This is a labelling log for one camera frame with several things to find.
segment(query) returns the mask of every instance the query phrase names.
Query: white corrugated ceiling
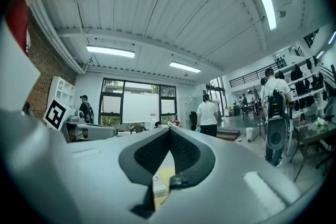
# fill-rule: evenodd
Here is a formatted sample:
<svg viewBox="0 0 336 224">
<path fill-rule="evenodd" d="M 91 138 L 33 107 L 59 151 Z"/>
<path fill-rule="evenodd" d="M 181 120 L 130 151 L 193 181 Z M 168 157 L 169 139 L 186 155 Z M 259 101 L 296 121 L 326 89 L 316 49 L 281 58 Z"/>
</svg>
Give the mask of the white corrugated ceiling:
<svg viewBox="0 0 336 224">
<path fill-rule="evenodd" d="M 323 0 L 272 1 L 278 25 L 273 31 L 260 0 L 48 0 L 44 6 L 79 63 L 200 82 L 269 55 L 329 18 Z M 135 58 L 88 53 L 86 45 L 132 50 Z M 202 71 L 185 76 L 169 67 L 171 61 Z"/>
</svg>

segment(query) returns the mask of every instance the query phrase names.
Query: red shirt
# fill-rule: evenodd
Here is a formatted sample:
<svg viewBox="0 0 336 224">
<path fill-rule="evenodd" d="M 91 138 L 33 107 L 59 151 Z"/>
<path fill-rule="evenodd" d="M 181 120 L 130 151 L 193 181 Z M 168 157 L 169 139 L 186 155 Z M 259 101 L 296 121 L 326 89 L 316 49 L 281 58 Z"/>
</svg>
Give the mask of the red shirt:
<svg viewBox="0 0 336 224">
<path fill-rule="evenodd" d="M 13 0 L 6 13 L 6 22 L 16 42 L 26 55 L 27 29 L 28 29 L 28 6 L 25 0 Z"/>
</svg>

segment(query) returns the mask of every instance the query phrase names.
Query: person wearing white shirt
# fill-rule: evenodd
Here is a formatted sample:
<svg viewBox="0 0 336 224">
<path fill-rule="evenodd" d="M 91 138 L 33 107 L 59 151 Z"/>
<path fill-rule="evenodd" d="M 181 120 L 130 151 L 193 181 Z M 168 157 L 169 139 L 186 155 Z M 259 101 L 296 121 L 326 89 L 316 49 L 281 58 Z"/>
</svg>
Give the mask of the person wearing white shirt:
<svg viewBox="0 0 336 224">
<path fill-rule="evenodd" d="M 197 109 L 197 126 L 201 127 L 201 133 L 217 136 L 218 110 L 215 104 L 209 101 L 209 95 L 203 95 L 203 103 Z"/>
<path fill-rule="evenodd" d="M 268 115 L 267 100 L 269 96 L 273 95 L 274 89 L 277 89 L 278 91 L 282 92 L 285 95 L 287 103 L 291 102 L 291 93 L 289 86 L 285 80 L 275 78 L 273 69 L 271 68 L 266 69 L 265 76 L 267 78 L 267 82 L 261 88 L 261 100 L 262 100 L 261 106 L 264 108 L 265 116 L 267 116 Z M 265 156 L 266 161 L 276 166 L 277 168 L 280 167 L 282 150 L 283 147 L 279 150 L 276 150 L 273 154 L 273 150 L 268 146 L 266 142 L 266 156 Z"/>
</svg>

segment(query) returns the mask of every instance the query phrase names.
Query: trash can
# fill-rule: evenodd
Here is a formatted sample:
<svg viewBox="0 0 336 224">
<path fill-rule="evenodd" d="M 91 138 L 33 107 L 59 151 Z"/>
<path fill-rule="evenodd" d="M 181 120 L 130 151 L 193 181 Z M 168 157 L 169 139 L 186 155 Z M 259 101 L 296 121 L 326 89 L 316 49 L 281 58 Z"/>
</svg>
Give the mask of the trash can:
<svg viewBox="0 0 336 224">
<path fill-rule="evenodd" d="M 253 128 L 246 128 L 246 140 L 247 140 L 247 142 L 252 142 L 252 132 L 253 132 Z"/>
</svg>

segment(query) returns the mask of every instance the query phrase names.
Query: brick wall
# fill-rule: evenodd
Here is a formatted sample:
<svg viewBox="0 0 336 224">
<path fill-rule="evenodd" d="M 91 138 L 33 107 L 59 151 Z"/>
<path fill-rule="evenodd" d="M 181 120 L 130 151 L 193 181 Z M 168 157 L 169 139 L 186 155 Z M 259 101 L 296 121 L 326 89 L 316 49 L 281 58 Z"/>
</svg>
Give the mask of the brick wall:
<svg viewBox="0 0 336 224">
<path fill-rule="evenodd" d="M 28 97 L 28 103 L 35 117 L 43 120 L 52 77 L 59 76 L 75 85 L 77 73 L 68 67 L 57 54 L 31 13 L 29 14 L 28 31 L 30 35 L 29 58 L 41 73 Z"/>
</svg>

